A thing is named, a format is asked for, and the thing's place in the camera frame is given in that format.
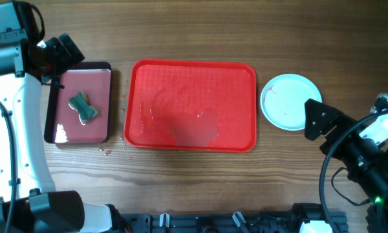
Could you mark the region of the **green yellow sponge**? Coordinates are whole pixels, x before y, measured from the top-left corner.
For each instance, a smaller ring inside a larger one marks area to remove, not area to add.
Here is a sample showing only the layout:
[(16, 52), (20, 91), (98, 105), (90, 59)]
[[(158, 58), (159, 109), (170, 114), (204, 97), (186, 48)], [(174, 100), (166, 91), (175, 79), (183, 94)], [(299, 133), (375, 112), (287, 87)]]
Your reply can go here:
[(75, 96), (68, 99), (68, 103), (71, 109), (78, 112), (82, 125), (85, 125), (100, 114), (93, 105), (90, 105), (87, 93), (78, 92)]

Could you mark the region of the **light blue plate back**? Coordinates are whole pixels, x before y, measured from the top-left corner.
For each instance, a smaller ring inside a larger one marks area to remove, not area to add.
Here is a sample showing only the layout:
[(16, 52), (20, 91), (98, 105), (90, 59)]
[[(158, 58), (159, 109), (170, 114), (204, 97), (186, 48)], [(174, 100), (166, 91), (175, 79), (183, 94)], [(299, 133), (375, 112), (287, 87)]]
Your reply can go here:
[(259, 102), (271, 124), (283, 130), (299, 131), (305, 128), (305, 102), (310, 99), (322, 101), (314, 83), (299, 74), (281, 74), (265, 85)]

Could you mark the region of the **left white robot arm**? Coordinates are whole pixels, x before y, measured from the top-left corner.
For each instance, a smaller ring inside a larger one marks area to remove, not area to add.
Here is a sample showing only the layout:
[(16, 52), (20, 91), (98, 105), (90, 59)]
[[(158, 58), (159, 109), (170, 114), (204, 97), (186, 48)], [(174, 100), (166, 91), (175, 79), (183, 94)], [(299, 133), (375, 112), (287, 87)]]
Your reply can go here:
[(83, 59), (67, 34), (44, 47), (22, 30), (0, 35), (0, 232), (131, 230), (113, 205), (56, 191), (45, 158), (41, 87)]

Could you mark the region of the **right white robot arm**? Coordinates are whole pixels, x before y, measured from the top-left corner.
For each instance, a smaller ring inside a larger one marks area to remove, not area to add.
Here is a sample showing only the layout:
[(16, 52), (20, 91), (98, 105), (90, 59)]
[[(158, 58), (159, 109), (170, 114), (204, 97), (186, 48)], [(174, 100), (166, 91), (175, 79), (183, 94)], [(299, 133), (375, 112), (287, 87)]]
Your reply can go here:
[(305, 138), (325, 136), (325, 155), (319, 175), (320, 219), (323, 229), (343, 232), (325, 198), (325, 181), (332, 159), (343, 163), (348, 180), (358, 184), (367, 199), (368, 232), (388, 232), (388, 94), (379, 94), (370, 114), (355, 120), (340, 110), (313, 99), (305, 102)]

